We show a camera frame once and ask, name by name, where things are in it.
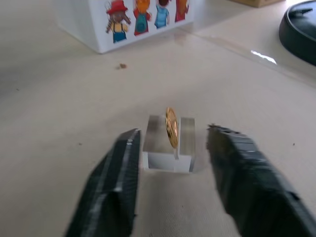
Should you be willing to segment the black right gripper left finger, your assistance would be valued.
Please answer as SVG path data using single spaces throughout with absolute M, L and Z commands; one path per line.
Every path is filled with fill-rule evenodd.
M 130 237 L 139 178 L 141 130 L 118 136 L 90 173 L 64 237 Z

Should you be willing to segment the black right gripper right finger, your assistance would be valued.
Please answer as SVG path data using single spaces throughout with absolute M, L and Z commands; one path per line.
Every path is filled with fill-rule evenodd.
M 241 237 L 316 237 L 316 218 L 251 138 L 211 124 L 207 150 L 220 200 Z

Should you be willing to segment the white box with cartoon children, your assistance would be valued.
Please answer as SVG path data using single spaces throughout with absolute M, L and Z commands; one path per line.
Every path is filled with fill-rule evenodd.
M 103 54 L 191 23 L 195 0 L 52 0 L 58 26 Z

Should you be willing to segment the clear acrylic coin stand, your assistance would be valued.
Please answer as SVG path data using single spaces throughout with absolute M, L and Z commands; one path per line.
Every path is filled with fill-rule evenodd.
M 191 173 L 196 153 L 195 119 L 178 119 L 179 143 L 171 146 L 164 116 L 149 117 L 142 150 L 142 167 L 147 170 Z

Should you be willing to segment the gold coin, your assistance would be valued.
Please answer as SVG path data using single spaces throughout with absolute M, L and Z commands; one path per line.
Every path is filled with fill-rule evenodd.
M 165 123 L 167 136 L 171 146 L 176 149 L 178 146 L 178 121 L 174 110 L 171 107 L 166 108 Z

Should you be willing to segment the clear plastic sheet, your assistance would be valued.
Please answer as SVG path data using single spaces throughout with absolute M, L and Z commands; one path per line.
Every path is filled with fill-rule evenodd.
M 269 26 L 265 33 L 259 29 L 245 32 L 243 27 L 234 32 L 233 27 L 222 24 L 201 29 L 188 24 L 180 29 L 316 89 L 316 66 L 292 55 L 281 45 L 278 27 Z

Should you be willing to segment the black round base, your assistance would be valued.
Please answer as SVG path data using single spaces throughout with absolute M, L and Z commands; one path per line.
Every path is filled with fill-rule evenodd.
M 279 25 L 278 35 L 289 52 L 316 66 L 316 0 L 289 7 Z

